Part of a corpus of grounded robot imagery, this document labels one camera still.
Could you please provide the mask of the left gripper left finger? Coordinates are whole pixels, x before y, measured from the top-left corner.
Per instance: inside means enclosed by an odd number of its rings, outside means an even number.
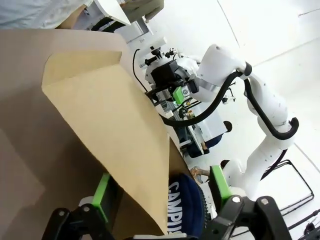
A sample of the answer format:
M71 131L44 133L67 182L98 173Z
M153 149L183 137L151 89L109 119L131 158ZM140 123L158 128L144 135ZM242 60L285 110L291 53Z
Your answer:
M84 235L90 235L93 240L112 240L113 235L107 227L110 218L103 207L110 186L111 176L104 173L91 201L73 211L63 207L55 209L48 220L48 238L81 240Z

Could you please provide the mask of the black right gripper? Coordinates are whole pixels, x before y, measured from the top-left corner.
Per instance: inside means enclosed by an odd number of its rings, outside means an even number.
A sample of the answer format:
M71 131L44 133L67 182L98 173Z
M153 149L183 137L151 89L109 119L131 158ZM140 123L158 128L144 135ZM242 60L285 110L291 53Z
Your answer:
M182 103L188 97L188 89L193 94L199 92L195 75L179 66L176 60L155 68L151 76L155 82L155 88L161 91L169 90L176 103Z

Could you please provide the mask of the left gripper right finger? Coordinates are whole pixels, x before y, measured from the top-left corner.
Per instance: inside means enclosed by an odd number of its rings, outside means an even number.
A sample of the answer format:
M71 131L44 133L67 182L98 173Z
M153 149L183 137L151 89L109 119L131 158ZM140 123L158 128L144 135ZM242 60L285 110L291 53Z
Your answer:
M229 240L236 228L246 227L256 240L290 240L289 229L271 196L256 201L232 194L219 165L209 171L209 188L217 217L201 234L203 240Z

